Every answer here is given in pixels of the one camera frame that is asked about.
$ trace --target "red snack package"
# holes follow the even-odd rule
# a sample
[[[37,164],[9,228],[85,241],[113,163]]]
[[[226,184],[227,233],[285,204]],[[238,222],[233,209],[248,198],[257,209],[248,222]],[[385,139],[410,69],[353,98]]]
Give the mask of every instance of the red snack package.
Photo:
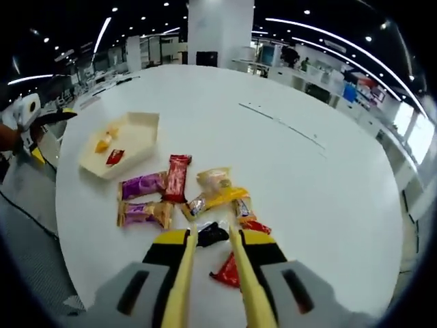
[[[243,229],[261,231],[264,234],[270,234],[272,232],[272,229],[270,229],[269,227],[265,226],[264,224],[262,224],[258,221],[241,222],[241,227]]]
[[[240,279],[238,278],[237,264],[235,263],[233,252],[230,253],[217,274],[210,272],[210,277],[225,285],[235,288],[240,287]]]
[[[191,163],[191,155],[171,155],[170,168],[167,174],[167,188],[163,200],[185,203],[186,169]]]
[[[114,149],[107,159],[107,165],[113,166],[120,162],[124,154],[124,150]]]

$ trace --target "ceiling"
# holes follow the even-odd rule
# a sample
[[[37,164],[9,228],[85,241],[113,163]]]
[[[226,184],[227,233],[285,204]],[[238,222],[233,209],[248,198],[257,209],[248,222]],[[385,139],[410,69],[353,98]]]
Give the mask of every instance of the ceiling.
[[[100,51],[117,44],[117,41],[118,44],[124,43],[124,38],[128,36],[152,33],[152,29],[155,29],[155,33],[160,33],[181,27],[182,38],[186,39],[186,2],[187,0],[17,0],[11,4],[11,17],[3,19],[1,23],[5,33],[0,81],[7,83],[20,77],[65,72],[68,60],[63,59],[55,63],[54,59],[69,49],[74,49],[74,55],[71,57],[77,57],[84,44],[89,44],[86,48],[92,50],[107,17],[112,17],[112,21],[102,38]],[[118,8],[116,12],[112,12],[114,7]],[[305,14],[305,10],[310,10],[311,13]],[[421,78],[423,72],[417,65],[414,54],[406,48],[408,41],[400,38],[398,26],[362,1],[255,0],[255,30],[262,27],[263,31],[269,33],[270,38],[276,34],[274,38],[278,40],[290,41],[294,36],[318,43],[320,38],[330,38],[310,29],[268,22],[266,18],[292,20],[325,29],[375,55],[405,81],[414,93],[426,88]],[[366,36],[371,36],[372,41],[366,41]],[[345,46],[338,40],[331,40]],[[345,47],[346,56],[354,54],[354,60],[368,70],[375,74],[385,73],[368,56],[350,46]],[[409,79],[410,74],[417,77],[413,82]],[[396,80],[388,74],[384,74],[383,80],[390,86],[399,87]],[[35,85],[32,83],[37,82],[19,83],[15,88],[27,89]]]

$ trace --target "white wall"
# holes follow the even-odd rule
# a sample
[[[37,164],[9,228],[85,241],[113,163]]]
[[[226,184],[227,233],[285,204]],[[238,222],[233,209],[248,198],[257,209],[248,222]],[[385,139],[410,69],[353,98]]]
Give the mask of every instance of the white wall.
[[[190,0],[188,63],[197,51],[217,51],[218,66],[231,67],[238,48],[250,46],[254,0]]]

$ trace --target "table surface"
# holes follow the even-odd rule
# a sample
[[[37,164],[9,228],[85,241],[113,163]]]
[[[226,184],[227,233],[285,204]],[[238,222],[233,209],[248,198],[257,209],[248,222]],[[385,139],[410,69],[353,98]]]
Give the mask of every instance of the table surface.
[[[170,154],[191,154],[187,199],[200,192],[196,173],[232,167],[234,185],[250,191],[258,219],[289,260],[299,259],[331,284],[350,311],[385,311],[399,273],[402,221],[396,181],[375,139],[328,105],[268,79],[179,65],[138,74],[71,119],[61,146],[57,226],[85,307],[120,269],[142,261],[160,233],[153,223],[116,227],[117,181],[167,169]],[[127,111],[160,114],[156,154],[113,181],[79,169],[87,138]],[[225,221],[228,212],[212,210],[198,224]],[[188,227],[178,209],[173,227]],[[245,327],[240,291],[208,277],[230,250],[222,242],[196,251],[190,327]]]

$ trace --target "window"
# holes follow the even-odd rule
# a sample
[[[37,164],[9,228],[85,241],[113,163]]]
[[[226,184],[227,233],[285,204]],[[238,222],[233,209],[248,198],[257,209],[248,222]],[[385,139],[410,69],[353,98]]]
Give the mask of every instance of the window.
[[[422,164],[434,135],[434,125],[422,114],[417,117],[407,144],[411,147],[413,156],[418,164]]]
[[[394,124],[397,127],[397,132],[403,137],[407,132],[408,125],[410,125],[411,117],[414,109],[407,103],[401,102],[397,110]]]

